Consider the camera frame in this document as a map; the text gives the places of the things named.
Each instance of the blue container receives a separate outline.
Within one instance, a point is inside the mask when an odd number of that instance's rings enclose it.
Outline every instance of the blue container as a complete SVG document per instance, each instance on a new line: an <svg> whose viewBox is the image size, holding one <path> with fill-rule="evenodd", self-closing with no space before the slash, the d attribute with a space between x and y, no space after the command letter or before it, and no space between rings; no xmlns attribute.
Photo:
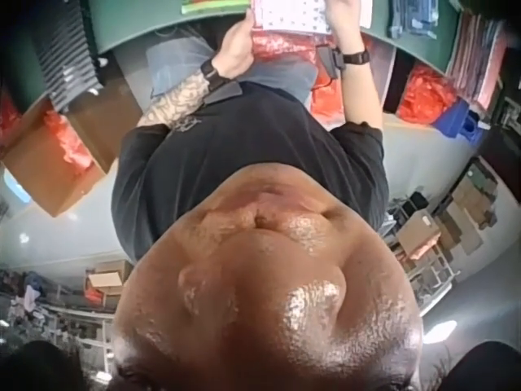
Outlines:
<svg viewBox="0 0 521 391"><path fill-rule="evenodd" d="M466 117L469 113L469 104L458 98L446 112L432 124L441 133L449 138L456 138L460 130L465 126Z"/></svg>
<svg viewBox="0 0 521 391"><path fill-rule="evenodd" d="M459 134L465 137L472 145L477 146L483 135L483 129L478 127L479 116L475 112L469 112L466 116L465 123L460 129Z"/></svg>

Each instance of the black t-shirt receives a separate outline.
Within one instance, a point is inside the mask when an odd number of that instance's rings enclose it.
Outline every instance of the black t-shirt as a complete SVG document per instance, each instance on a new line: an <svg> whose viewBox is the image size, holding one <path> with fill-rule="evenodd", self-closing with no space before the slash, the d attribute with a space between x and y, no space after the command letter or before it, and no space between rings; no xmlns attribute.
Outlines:
<svg viewBox="0 0 521 391"><path fill-rule="evenodd" d="M125 137L112 217L133 260L231 174L256 163L301 169L375 230L381 225L388 187L380 130L346 123L328 132L290 95L241 86L242 96L202 107L175 131L156 125Z"/></svg>

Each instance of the skin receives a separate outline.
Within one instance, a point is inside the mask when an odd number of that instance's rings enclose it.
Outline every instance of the skin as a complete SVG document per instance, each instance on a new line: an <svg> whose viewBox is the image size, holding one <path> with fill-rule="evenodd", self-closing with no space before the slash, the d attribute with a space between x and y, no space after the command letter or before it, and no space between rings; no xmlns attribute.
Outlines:
<svg viewBox="0 0 521 391"><path fill-rule="evenodd" d="M302 171L248 166L138 263L114 323L124 378L166 389L408 384L422 324L401 265Z"/></svg>

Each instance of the bag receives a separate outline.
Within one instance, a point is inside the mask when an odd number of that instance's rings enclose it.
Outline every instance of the bag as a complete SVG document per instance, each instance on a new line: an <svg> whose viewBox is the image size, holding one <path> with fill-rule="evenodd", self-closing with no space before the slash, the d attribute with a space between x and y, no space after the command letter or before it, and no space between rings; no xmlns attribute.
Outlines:
<svg viewBox="0 0 521 391"><path fill-rule="evenodd" d="M21 119L21 115L16 110L11 100L11 96L4 89L0 89L0 144L9 137L9 133L16 123Z"/></svg>
<svg viewBox="0 0 521 391"><path fill-rule="evenodd" d="M64 151L63 159L74 165L77 174L83 174L93 164L93 159L67 118L55 111L49 111L44 116L44 122L47 129L59 140Z"/></svg>
<svg viewBox="0 0 521 391"><path fill-rule="evenodd" d="M404 121L430 125L458 98L444 77L426 65L414 67L397 115Z"/></svg>
<svg viewBox="0 0 521 391"><path fill-rule="evenodd" d="M310 111L321 123L337 123L344 120L341 81L331 79L320 61L317 61L317 45L332 42L332 37L328 36L266 31L253 33L253 54L256 59L277 59L285 54L293 54L317 66L318 75L311 94Z"/></svg>

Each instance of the arm tattoo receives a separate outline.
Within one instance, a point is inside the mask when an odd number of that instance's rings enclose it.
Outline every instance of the arm tattoo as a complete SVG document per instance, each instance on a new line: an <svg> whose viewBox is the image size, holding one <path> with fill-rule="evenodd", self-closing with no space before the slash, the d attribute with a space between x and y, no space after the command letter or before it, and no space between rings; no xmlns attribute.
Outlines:
<svg viewBox="0 0 521 391"><path fill-rule="evenodd" d="M208 81L197 70L179 86L155 99L143 113L138 126L165 124L172 128L176 121L195 112L208 92Z"/></svg>

